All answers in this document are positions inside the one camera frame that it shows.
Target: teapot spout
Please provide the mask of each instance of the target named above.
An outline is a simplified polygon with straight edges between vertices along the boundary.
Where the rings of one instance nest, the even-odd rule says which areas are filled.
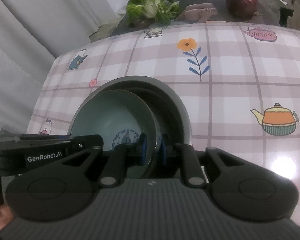
[[[262,120],[263,120],[263,114],[261,114],[259,111],[257,111],[256,109],[252,109],[252,110],[250,110],[253,114],[254,114],[254,116],[257,118],[257,120],[258,120],[258,123],[260,124],[260,125],[262,125]]]

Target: pink flower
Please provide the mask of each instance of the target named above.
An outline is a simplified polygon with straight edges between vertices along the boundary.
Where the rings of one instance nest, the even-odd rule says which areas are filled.
[[[93,88],[96,84],[97,84],[97,79],[94,78],[94,79],[92,79],[92,80],[90,81],[89,87],[90,87],[90,88]]]

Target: checkered pattern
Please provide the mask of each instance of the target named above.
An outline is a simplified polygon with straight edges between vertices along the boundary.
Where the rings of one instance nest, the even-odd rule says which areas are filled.
[[[248,36],[248,28],[275,32],[275,42]],[[263,113],[276,102],[296,111],[300,119],[300,32],[276,26],[207,23],[170,26],[162,36],[144,39],[138,31],[89,44],[80,67],[67,70],[78,49],[57,58],[37,101],[28,133],[44,128],[66,134],[81,103],[106,82],[131,75],[154,77],[183,101],[191,122],[194,148],[215,146],[271,169],[278,156],[294,160],[294,182],[300,191],[300,122],[284,137],[265,133],[251,109]],[[176,44],[192,38],[204,67],[200,77]],[[96,86],[89,86],[97,79]],[[300,200],[292,217],[300,224]]]

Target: green leafy vegetable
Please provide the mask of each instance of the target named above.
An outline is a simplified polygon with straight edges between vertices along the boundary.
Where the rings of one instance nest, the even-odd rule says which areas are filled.
[[[130,22],[154,18],[156,22],[169,24],[179,13],[175,0],[129,0],[126,9]]]

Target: blue leaf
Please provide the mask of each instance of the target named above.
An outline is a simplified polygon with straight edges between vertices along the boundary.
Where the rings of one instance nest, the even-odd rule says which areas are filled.
[[[197,74],[197,75],[199,75],[200,76],[200,74],[194,69],[194,68],[189,68],[189,70],[191,71],[191,72],[193,72],[193,73],[195,73],[195,74]]]
[[[210,66],[206,66],[206,68],[202,71],[201,75],[203,75],[204,73],[206,73],[208,70],[210,69]]]
[[[201,66],[201,64],[203,63],[203,62],[205,62],[206,60],[207,60],[207,56],[205,56],[202,60],[201,60],[201,62],[200,62],[200,64],[199,64],[199,66]]]
[[[197,56],[200,51],[201,51],[201,47],[198,48],[197,53],[195,55]]]
[[[191,53],[189,53],[189,52],[184,52],[183,54],[185,54],[185,55],[187,55],[187,56],[192,56],[192,57],[194,57],[194,55],[191,54]]]
[[[187,61],[190,62],[190,63],[193,64],[193,65],[196,65],[196,66],[198,65],[198,64],[195,63],[192,59],[187,59]]]

